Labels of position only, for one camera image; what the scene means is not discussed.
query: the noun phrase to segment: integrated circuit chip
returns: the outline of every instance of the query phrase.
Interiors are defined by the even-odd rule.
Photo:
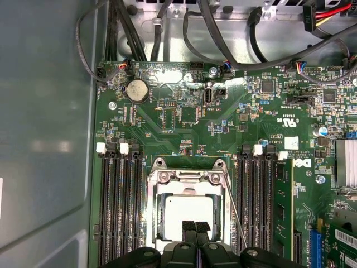
[[[274,81],[262,80],[262,93],[274,93]]]
[[[336,102],[336,89],[335,88],[326,88],[323,91],[323,101],[326,103],[335,103]]]

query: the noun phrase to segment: expansion slot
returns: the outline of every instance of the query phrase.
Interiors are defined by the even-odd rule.
[[[302,264],[302,233],[294,230],[294,262]]]
[[[310,260],[311,268],[321,268],[322,264],[322,239],[316,230],[310,231]]]

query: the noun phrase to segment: ram slot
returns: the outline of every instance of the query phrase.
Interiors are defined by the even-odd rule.
[[[133,160],[132,167],[132,197],[133,197],[133,233],[132,250],[140,247],[140,215],[141,215],[141,187],[142,187],[142,160]]]
[[[245,240],[250,245],[251,237],[251,215],[252,215],[252,180],[253,180],[253,161],[250,159],[238,160],[237,172],[237,210],[242,225]],[[243,241],[239,230],[237,230],[237,252],[244,249]]]
[[[260,199],[260,230],[261,230],[261,244],[260,247],[264,250],[272,250],[272,213],[273,213],[273,160],[262,160],[262,173],[260,176],[261,182],[261,199]]]
[[[102,159],[102,190],[100,201],[100,237],[99,264],[104,265],[110,260],[110,176],[113,159]]]
[[[120,159],[114,159],[113,166],[115,167],[113,173],[113,198],[112,198],[112,245],[111,245],[111,256],[112,260],[119,257],[118,251],[118,241],[119,237],[119,214],[120,214],[120,190],[121,190],[121,182],[120,182]]]
[[[121,192],[121,230],[120,230],[120,256],[127,254],[130,251],[130,236],[131,236],[131,227],[130,227],[130,217],[131,217],[131,202],[130,202],[130,188],[131,188],[131,165],[132,161],[128,158],[123,158],[121,160],[121,181],[123,184]]]
[[[252,228],[253,228],[253,237],[252,244],[253,247],[261,247],[260,243],[260,211],[261,206],[261,180],[260,176],[262,173],[262,164],[260,159],[254,160],[254,169],[253,169],[253,184],[252,184]]]

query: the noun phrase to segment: black cable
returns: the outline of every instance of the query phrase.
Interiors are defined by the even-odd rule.
[[[110,27],[110,60],[117,61],[117,42],[118,42],[118,15],[113,6],[113,0],[109,6],[109,11],[112,13],[111,27]]]
[[[211,35],[213,41],[215,42],[216,46],[222,52],[222,54],[226,57],[226,59],[231,63],[231,65],[233,67],[235,67],[236,69],[240,69],[240,68],[238,68],[239,63],[235,60],[234,56],[230,52],[225,41],[223,40],[221,32],[219,31],[219,29],[217,27],[217,24],[216,24],[216,22],[213,18],[213,15],[210,11],[209,1],[208,0],[198,0],[197,3],[199,5],[203,19],[205,20],[205,23],[207,25],[208,31],[210,32],[210,35]]]
[[[122,11],[121,11],[120,8],[119,8],[119,5],[118,5],[117,0],[114,0],[113,3],[114,3],[114,6],[115,6],[115,10],[117,11],[119,20],[120,20],[120,22],[121,22],[121,24],[122,24],[122,27],[123,27],[125,36],[126,36],[126,38],[127,38],[127,40],[128,40],[128,45],[129,45],[129,47],[130,47],[130,50],[132,51],[134,60],[137,60],[137,61],[138,61],[138,60],[141,60],[141,58],[139,57],[139,53],[138,53],[136,44],[135,44],[135,42],[134,42],[134,38],[133,38],[133,36],[132,36],[131,33],[130,33],[130,30],[129,30],[129,28],[128,28],[128,25],[127,25],[126,21],[124,20]]]
[[[313,32],[311,32],[311,34],[314,35],[315,37],[323,39],[323,40],[331,37],[331,35],[332,35],[319,27],[317,27]],[[350,51],[349,51],[348,47],[346,46],[346,44],[341,39],[335,40],[334,43],[337,44],[337,46],[339,46],[344,58],[350,57]]]
[[[134,42],[135,42],[136,47],[138,49],[138,54],[140,56],[140,59],[142,61],[147,61],[147,58],[146,58],[146,55],[145,55],[145,51],[144,51],[143,45],[142,45],[142,43],[140,41],[138,32],[136,31],[136,29],[134,27],[134,24],[133,24],[132,20],[129,17],[129,13],[127,11],[127,8],[126,8],[123,0],[116,0],[116,1],[118,3],[118,7],[119,7],[119,9],[120,9],[120,11],[122,13],[123,19],[124,19],[128,29],[129,29],[129,33],[132,35],[132,37],[134,39]]]
[[[252,46],[252,49],[253,49],[255,55],[257,56],[257,58],[261,61],[261,63],[266,63],[268,60],[261,52],[261,50],[257,44],[257,36],[255,34],[256,26],[258,25],[258,23],[260,23],[260,18],[262,16],[262,14],[263,14],[262,7],[255,8],[249,15],[247,25],[249,27],[249,40],[250,40],[250,45]],[[320,38],[320,39],[323,39],[323,40],[331,37],[331,34],[329,34],[328,32],[326,32],[320,28],[317,28],[314,32],[311,32],[311,34]],[[341,39],[335,40],[334,43],[336,43],[337,46],[339,46],[341,52],[344,55],[344,58],[350,57],[349,49]]]
[[[199,53],[195,48],[194,46],[191,44],[188,36],[187,36],[187,31],[189,29],[189,16],[196,16],[196,17],[199,17],[199,16],[202,16],[201,13],[199,12],[194,12],[194,11],[187,11],[184,15],[184,24],[183,24],[183,34],[184,34],[184,42],[187,46],[187,48],[194,54],[196,55],[197,57],[199,57],[201,60],[203,60],[203,62],[206,62],[206,63],[212,63],[212,64],[218,64],[218,65],[221,65],[222,64],[222,61],[218,61],[218,60],[213,60],[213,59],[210,59],[210,58],[207,58],[206,56],[202,55],[201,53]]]
[[[76,28],[75,28],[75,39],[76,39],[77,49],[78,49],[78,53],[79,53],[80,59],[81,59],[81,61],[83,63],[83,66],[84,66],[85,70],[90,74],[90,76],[92,76],[93,78],[95,78],[96,80],[98,80],[100,82],[106,82],[106,81],[109,81],[109,80],[113,79],[120,72],[120,70],[118,68],[117,70],[113,71],[107,78],[101,78],[101,77],[99,77],[99,76],[97,76],[96,74],[93,73],[93,71],[89,67],[89,64],[88,64],[88,62],[87,62],[87,60],[86,60],[86,58],[84,56],[82,44],[81,44],[81,41],[80,41],[80,25],[81,25],[83,19],[87,15],[89,15],[92,12],[96,11],[98,8],[100,8],[101,6],[105,5],[107,2],[108,2],[108,0],[99,1],[94,7],[92,7],[88,11],[86,11],[77,20]]]
[[[255,34],[255,29],[258,23],[260,23],[260,18],[263,14],[263,8],[257,7],[255,8],[249,15],[247,25],[249,27],[249,41],[250,45],[257,56],[257,58],[261,61],[261,63],[266,63],[268,60],[264,57],[263,53],[261,52],[258,43],[257,43],[257,36]]]
[[[322,40],[321,42],[317,43],[316,45],[313,45],[305,50],[302,50],[298,53],[295,53],[291,56],[284,57],[279,60],[273,60],[269,61],[267,63],[259,63],[259,64],[246,64],[246,63],[238,63],[234,57],[232,56],[231,52],[229,51],[227,45],[225,44],[222,35],[220,34],[220,31],[214,21],[214,18],[212,14],[209,12],[209,4],[208,0],[198,0],[199,7],[201,9],[201,13],[203,15],[203,18],[206,22],[207,28],[212,36],[214,38],[214,41],[217,45],[217,47],[223,52],[223,55],[227,58],[227,60],[231,63],[231,65],[236,69],[236,70],[244,70],[244,71],[259,71],[259,70],[264,70],[268,69],[277,65],[285,65],[290,63],[291,60],[293,59],[301,59],[309,54],[313,53],[314,51],[326,46],[327,44],[345,36],[349,35],[355,31],[357,31],[357,24],[354,24],[334,35],[331,37],[327,38],[326,40]]]
[[[163,18],[166,11],[168,10],[168,7],[172,4],[172,2],[173,0],[165,0],[165,2],[162,4],[160,8],[160,11],[157,14],[157,18],[159,19]],[[150,61],[157,61],[158,59],[158,53],[160,50],[160,43],[161,43],[161,33],[162,33],[161,25],[155,25],[154,45],[152,47]]]

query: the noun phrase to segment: red wire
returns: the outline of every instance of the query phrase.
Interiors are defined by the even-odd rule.
[[[346,11],[347,9],[350,9],[350,7],[352,6],[352,3],[348,4],[347,6],[344,6],[344,7],[339,7],[335,10],[332,10],[332,11],[329,11],[329,12],[326,12],[326,13],[319,13],[319,14],[316,14],[316,18],[325,18],[325,17],[330,17],[330,16],[333,16],[337,13],[340,13],[342,11]]]

